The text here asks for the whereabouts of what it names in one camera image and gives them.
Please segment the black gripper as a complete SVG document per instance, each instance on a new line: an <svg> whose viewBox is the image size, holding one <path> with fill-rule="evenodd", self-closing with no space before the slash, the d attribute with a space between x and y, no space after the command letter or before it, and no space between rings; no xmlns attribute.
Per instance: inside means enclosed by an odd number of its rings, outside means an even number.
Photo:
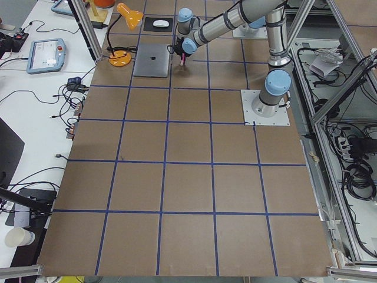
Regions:
<svg viewBox="0 0 377 283"><path fill-rule="evenodd" d="M189 54L185 52L185 50L183 49L183 44L185 42L185 38L184 37L177 37L176 38L176 44L175 44L175 53L179 56L186 56L188 57Z"/></svg>

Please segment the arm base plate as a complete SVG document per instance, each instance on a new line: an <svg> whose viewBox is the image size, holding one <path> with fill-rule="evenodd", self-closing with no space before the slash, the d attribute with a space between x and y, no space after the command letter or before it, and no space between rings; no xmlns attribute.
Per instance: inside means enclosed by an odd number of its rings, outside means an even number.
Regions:
<svg viewBox="0 0 377 283"><path fill-rule="evenodd" d="M278 105L267 106L260 101L260 90L240 90L244 124L248 126L290 126L289 102L282 97Z"/></svg>
<svg viewBox="0 0 377 283"><path fill-rule="evenodd" d="M256 31L244 31L240 29L241 26L232 31L233 38L250 39L250 40L267 40L266 27L260 28Z"/></svg>

